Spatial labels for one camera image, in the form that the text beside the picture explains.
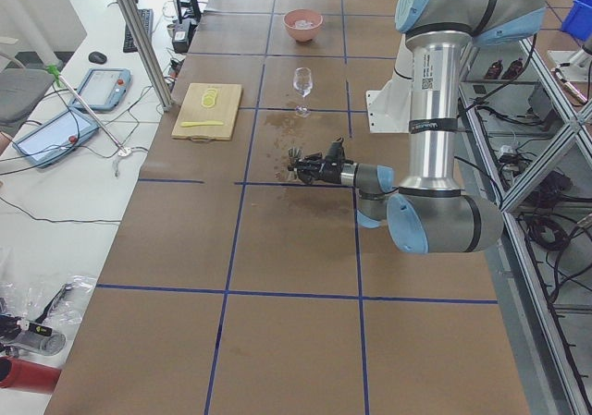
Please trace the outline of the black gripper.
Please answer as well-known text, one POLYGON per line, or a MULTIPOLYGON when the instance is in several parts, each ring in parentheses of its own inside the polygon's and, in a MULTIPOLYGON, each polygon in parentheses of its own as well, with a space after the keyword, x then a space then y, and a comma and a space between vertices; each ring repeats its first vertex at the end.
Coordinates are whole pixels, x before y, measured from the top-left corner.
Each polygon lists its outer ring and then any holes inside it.
POLYGON ((312 185, 315 181, 341 184, 343 163, 323 158, 322 153, 300 156, 294 164, 304 165, 304 183, 307 185, 312 185))

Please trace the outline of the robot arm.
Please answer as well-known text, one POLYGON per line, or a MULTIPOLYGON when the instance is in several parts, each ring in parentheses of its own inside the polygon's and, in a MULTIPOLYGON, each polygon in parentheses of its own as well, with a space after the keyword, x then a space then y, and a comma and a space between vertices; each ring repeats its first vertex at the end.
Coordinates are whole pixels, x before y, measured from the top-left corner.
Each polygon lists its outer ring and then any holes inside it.
POLYGON ((468 44, 522 40, 542 25, 545 0, 399 0, 395 25, 413 57, 410 164, 396 182, 391 168, 349 160, 340 141, 327 153, 290 157, 305 184, 320 180, 358 190, 363 224, 388 226, 395 245, 416 254, 472 252, 497 242, 500 209, 466 195, 454 180, 461 55, 468 44))

